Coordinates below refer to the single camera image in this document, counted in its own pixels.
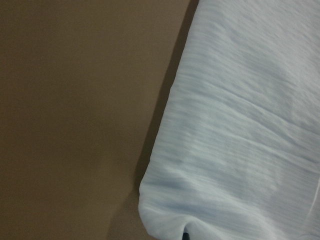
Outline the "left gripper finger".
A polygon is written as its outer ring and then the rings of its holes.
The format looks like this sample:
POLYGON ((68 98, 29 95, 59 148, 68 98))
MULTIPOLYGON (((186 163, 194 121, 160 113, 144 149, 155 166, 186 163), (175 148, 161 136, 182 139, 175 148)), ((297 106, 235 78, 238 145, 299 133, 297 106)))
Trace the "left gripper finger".
POLYGON ((190 235, 187 232, 184 232, 182 235, 182 240, 190 240, 190 235))

